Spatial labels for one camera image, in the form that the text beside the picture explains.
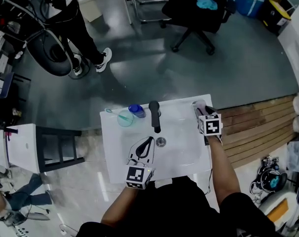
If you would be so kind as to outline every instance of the sink drain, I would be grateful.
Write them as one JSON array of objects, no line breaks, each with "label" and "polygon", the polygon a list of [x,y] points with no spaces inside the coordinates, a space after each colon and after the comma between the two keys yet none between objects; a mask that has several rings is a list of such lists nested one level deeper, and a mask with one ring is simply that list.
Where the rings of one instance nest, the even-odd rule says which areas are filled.
[{"label": "sink drain", "polygon": [[156,145],[160,148],[164,147],[166,145],[166,139],[163,138],[163,137],[159,137],[157,140],[156,140]]}]

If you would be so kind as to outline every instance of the gray floor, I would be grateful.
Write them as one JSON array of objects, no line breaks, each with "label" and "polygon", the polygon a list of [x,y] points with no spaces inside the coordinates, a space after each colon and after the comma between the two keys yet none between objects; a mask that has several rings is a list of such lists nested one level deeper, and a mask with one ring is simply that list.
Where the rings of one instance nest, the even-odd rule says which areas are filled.
[{"label": "gray floor", "polygon": [[107,69],[101,74],[91,69],[80,80],[58,78],[25,53],[15,67],[17,73],[32,79],[28,91],[22,90],[29,95],[25,96],[23,123],[98,128],[99,112],[104,108],[210,93],[213,105],[221,109],[299,90],[277,37],[255,19],[236,13],[217,34],[207,34],[216,46],[213,56],[195,35],[173,53],[170,45],[185,28],[161,29],[157,23],[141,25],[136,21],[131,26],[122,0],[98,0],[98,5],[103,16],[87,28],[100,51],[112,49]]}]

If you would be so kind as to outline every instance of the black faucet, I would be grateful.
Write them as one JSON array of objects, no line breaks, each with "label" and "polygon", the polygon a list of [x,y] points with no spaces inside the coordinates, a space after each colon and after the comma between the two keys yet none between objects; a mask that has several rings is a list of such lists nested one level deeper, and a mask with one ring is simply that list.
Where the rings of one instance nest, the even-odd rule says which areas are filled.
[{"label": "black faucet", "polygon": [[159,103],[157,101],[150,101],[149,109],[151,112],[151,125],[154,127],[155,133],[160,133],[159,117],[161,113],[159,110]]}]

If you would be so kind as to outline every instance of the yellow and black box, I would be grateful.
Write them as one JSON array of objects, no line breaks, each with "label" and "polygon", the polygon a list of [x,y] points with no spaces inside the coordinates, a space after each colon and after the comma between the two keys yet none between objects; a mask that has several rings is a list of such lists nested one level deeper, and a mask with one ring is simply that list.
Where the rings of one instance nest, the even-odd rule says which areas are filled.
[{"label": "yellow and black box", "polygon": [[291,17],[285,11],[285,9],[276,1],[266,0],[258,12],[258,18],[264,23],[269,31],[278,33],[280,28]]}]

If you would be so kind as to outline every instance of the white sink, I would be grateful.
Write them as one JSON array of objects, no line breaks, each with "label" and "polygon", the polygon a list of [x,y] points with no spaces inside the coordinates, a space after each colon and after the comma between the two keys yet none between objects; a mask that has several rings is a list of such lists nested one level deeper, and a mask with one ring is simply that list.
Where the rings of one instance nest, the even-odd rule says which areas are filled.
[{"label": "white sink", "polygon": [[[142,105],[146,117],[135,117],[130,127],[119,126],[116,115],[100,112],[110,181],[112,183],[125,181],[124,166],[127,164],[127,158],[135,153],[136,147],[149,136],[155,141],[158,137],[166,140],[164,147],[158,147],[156,142],[152,141],[150,154],[154,151],[153,162],[151,162],[152,155],[149,162],[143,160],[146,165],[156,169],[152,180],[210,170],[209,147],[205,146],[204,136],[198,132],[198,123],[191,106],[198,100],[204,100],[208,106],[212,106],[210,95],[160,102],[160,133],[155,133],[151,126],[148,104]],[[122,110],[127,108],[113,111],[119,113]]]}]

